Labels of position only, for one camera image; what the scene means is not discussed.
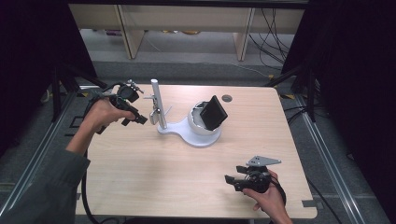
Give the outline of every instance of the light wood surface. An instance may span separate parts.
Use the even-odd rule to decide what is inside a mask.
[[[150,85],[139,85],[146,95]],[[137,217],[267,217],[253,211],[254,201],[224,176],[243,178],[235,170],[259,155],[282,160],[268,166],[279,174],[287,193],[287,210],[293,218],[313,218],[315,207],[304,208],[302,201],[312,195],[304,177],[289,126],[272,88],[167,86],[160,90],[167,122],[184,119],[198,102],[217,95],[228,118],[221,124],[219,140],[211,147],[195,148],[177,135],[161,135],[157,125],[113,123],[97,134],[89,149],[88,200],[96,215]],[[230,103],[221,101],[231,95]],[[152,100],[133,103],[149,116]],[[85,214],[78,200],[78,214]]]

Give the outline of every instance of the gray carpet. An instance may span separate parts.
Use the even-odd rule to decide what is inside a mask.
[[[210,63],[94,63],[98,76],[109,84],[124,81],[128,78],[136,83],[149,83],[151,78],[157,78],[160,84],[186,84],[186,85],[223,85],[223,86],[262,86],[269,81],[269,75],[279,75],[279,70],[264,66],[245,66],[244,68],[231,64],[210,64]],[[91,83],[78,79],[81,85]],[[292,78],[279,84],[276,89],[279,94],[289,94]],[[74,116],[80,116],[85,109],[88,99],[77,97],[71,107],[67,110],[64,122],[57,132],[55,141],[51,144],[42,166],[50,159],[53,150],[64,148],[70,140],[70,133],[76,129],[69,128]],[[280,99],[284,109],[297,106],[292,99]],[[6,185],[15,184],[19,176],[28,164],[35,149],[40,144],[46,130],[50,126],[52,105],[51,101],[38,107],[34,111],[34,117],[27,124],[25,131],[20,136],[20,144],[10,148],[5,156],[0,159],[0,203],[3,204],[10,193]],[[285,116],[290,118],[298,112],[297,109],[285,112]],[[343,176],[350,187],[355,199],[359,204],[362,215],[367,223],[389,223],[380,205],[378,204],[370,187],[361,175],[359,167],[354,161],[350,160],[342,138],[338,135],[331,118],[326,111],[316,108],[317,125],[322,137],[328,144],[332,155],[335,157],[337,165],[343,172]],[[298,117],[290,124],[290,130],[300,155],[306,176],[311,180],[334,210],[335,214],[341,219],[342,223],[351,223],[346,209],[329,178],[328,172],[323,164],[317,147],[306,128],[302,117]],[[318,206],[318,216],[310,220],[293,220],[294,223],[336,223],[336,219],[330,208],[319,197],[318,192],[313,188],[311,192]],[[256,220],[255,223],[268,223],[269,220]],[[77,216],[77,224],[91,223],[86,216]],[[159,219],[139,218],[131,223],[160,223]],[[247,223],[246,220],[218,220],[218,219],[162,219],[161,223]]]

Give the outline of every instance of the person's right hand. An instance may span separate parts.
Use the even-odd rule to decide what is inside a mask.
[[[277,181],[277,174],[268,170],[274,181]],[[259,208],[265,212],[276,224],[292,223],[283,203],[282,196],[276,186],[271,183],[268,190],[264,193],[259,193],[253,189],[243,189],[243,192],[250,198],[256,200],[253,210],[257,211]]]

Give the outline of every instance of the white desk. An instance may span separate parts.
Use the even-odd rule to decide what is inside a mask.
[[[150,85],[140,85],[152,93]],[[287,193],[292,218],[314,218],[315,207],[304,177],[276,90],[254,87],[160,85],[163,105],[172,106],[168,122],[177,122],[200,101],[213,95],[231,95],[221,102],[229,117],[222,123],[218,142],[195,148],[177,135],[161,135],[149,121],[145,125],[110,125],[92,139],[88,170],[88,201],[93,214],[136,217],[267,217],[253,211],[254,201],[225,183],[224,175],[244,177],[236,165],[255,155],[282,160],[268,168],[279,174]],[[143,115],[152,101],[134,103]],[[78,214],[85,214],[78,201]]]

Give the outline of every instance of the desk panel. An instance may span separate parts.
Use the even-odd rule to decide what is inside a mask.
[[[147,94],[150,85],[141,85]],[[224,175],[243,178],[236,165],[255,155],[280,159],[269,166],[277,172],[287,193],[292,218],[313,218],[315,207],[304,208],[312,199],[290,129],[275,89],[256,87],[207,87],[160,85],[163,106],[171,107],[166,119],[178,122],[200,101],[228,94],[221,101],[229,117],[222,123],[219,140],[211,147],[196,148],[178,135],[161,135],[157,125],[120,123],[110,125],[92,139],[87,192],[96,215],[137,217],[267,217],[253,211],[255,203],[233,186]],[[148,115],[152,101],[134,103]],[[78,201],[78,214],[85,214]]]

